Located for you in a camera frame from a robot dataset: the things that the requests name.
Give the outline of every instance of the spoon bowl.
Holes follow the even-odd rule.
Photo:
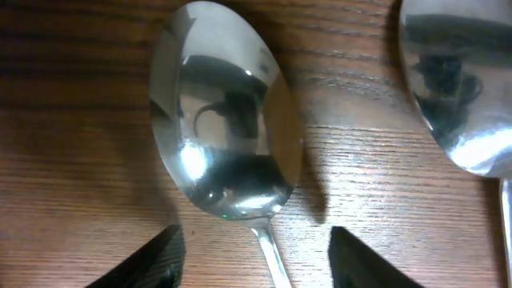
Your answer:
[[[295,100],[269,48],[238,14],[192,2],[165,24],[150,72],[158,150],[198,208],[249,227],[276,287],[291,287],[270,230],[298,181]]]
[[[404,0],[399,38],[409,90],[434,139],[464,170],[502,179],[512,287],[512,1]]]

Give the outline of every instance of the tabletop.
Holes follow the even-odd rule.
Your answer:
[[[182,196],[154,143],[149,64],[182,0],[0,2],[0,285],[81,287],[179,218],[184,287],[271,287],[256,238]],[[393,0],[229,0],[307,123],[273,220],[295,287],[330,287],[344,226],[425,287],[506,283],[498,183],[461,171],[406,92]]]

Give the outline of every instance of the metal spoon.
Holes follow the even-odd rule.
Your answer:
[[[166,22],[150,79],[162,160],[200,209],[249,227],[276,287],[291,287],[270,229],[302,163],[298,110],[269,48],[232,10],[192,2]]]
[[[512,287],[512,1],[404,0],[400,47],[410,92],[448,157],[501,178]]]

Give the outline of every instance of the spoon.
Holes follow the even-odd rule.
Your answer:
[[[512,287],[512,1],[404,0],[407,84],[440,147],[459,167],[501,178]]]
[[[291,287],[270,228],[298,181],[296,103],[269,48],[232,10],[192,2],[165,24],[150,72],[162,160],[198,208],[249,227],[276,287]]]

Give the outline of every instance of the brown wood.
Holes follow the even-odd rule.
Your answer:
[[[426,287],[505,284],[498,185],[459,170],[404,89],[392,0],[221,1],[264,37],[307,123],[274,229],[296,287],[329,287],[332,225]],[[177,191],[148,69],[185,1],[0,2],[0,283],[84,286],[179,214],[184,287],[270,287],[256,239]]]

